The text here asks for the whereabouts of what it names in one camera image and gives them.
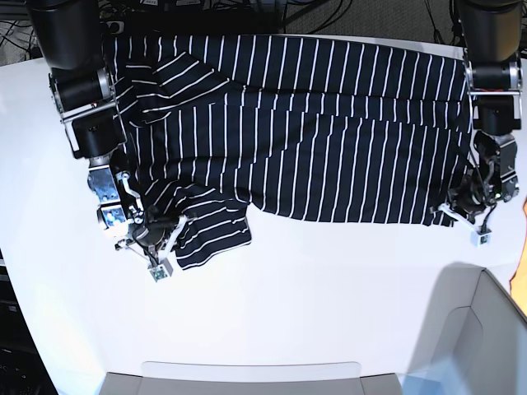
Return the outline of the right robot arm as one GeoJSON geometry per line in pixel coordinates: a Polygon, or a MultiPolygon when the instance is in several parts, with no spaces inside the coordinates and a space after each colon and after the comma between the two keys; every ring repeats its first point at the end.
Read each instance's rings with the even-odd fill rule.
{"type": "Polygon", "coordinates": [[[98,202],[100,227],[117,250],[137,244],[155,280],[171,276],[168,256],[188,218],[157,220],[143,205],[124,151],[117,80],[103,58],[97,3],[28,1],[26,8],[50,67],[50,90],[72,154],[89,161],[87,183],[98,202]]]}

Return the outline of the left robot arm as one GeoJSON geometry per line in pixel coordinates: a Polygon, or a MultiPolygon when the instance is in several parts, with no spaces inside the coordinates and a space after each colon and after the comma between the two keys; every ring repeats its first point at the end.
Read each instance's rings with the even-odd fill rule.
{"type": "Polygon", "coordinates": [[[464,42],[464,78],[471,161],[460,186],[438,209],[467,226],[479,244],[491,231],[488,219],[499,202],[519,192],[514,131],[521,128],[522,1],[453,1],[464,42]]]}

